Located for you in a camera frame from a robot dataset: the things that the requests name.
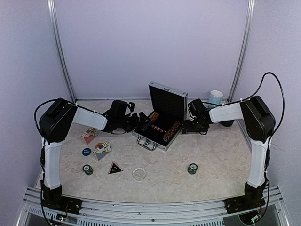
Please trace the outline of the aluminium poker case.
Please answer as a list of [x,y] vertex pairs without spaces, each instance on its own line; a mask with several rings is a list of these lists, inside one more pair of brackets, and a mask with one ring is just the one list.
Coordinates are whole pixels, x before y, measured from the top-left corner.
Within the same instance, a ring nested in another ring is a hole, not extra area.
[[[188,93],[186,91],[172,88],[154,81],[151,81],[148,87],[152,111],[147,117],[149,117],[153,112],[157,112],[159,114],[159,118],[152,125],[162,128],[166,133],[175,121],[179,121],[181,123],[186,119],[188,99]],[[157,148],[166,152],[180,133],[180,129],[181,127],[169,142],[163,141],[163,135],[165,133],[158,132],[152,129],[151,126],[145,131],[142,131],[138,127],[133,131],[133,135],[137,137],[136,143],[140,147],[151,152]]]

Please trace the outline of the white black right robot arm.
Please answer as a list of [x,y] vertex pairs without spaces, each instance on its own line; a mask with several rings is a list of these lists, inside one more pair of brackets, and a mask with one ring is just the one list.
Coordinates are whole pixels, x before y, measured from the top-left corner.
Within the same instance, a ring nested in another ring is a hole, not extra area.
[[263,190],[268,182],[269,143],[274,132],[275,118],[260,96],[205,108],[200,99],[188,103],[192,117],[182,121],[182,133],[205,135],[210,124],[243,120],[251,142],[251,167],[244,195],[225,200],[227,213],[236,213],[265,205]]

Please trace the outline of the blue playing card deck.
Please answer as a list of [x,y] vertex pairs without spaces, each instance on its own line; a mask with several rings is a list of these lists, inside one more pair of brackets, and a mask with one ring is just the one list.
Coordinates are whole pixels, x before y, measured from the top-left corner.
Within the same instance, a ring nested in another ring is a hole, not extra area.
[[93,155],[97,161],[100,161],[112,151],[109,141],[105,141],[102,146],[93,151]]

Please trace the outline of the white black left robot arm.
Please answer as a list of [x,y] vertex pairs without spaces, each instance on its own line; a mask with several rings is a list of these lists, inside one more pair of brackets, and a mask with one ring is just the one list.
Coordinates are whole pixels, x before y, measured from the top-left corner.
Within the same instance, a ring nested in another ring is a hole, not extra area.
[[117,129],[128,133],[146,125],[150,119],[143,112],[134,113],[133,102],[114,100],[103,114],[63,98],[50,102],[52,105],[35,121],[42,138],[41,205],[66,214],[79,214],[82,200],[63,196],[60,180],[60,151],[71,125],[75,123],[111,134]]

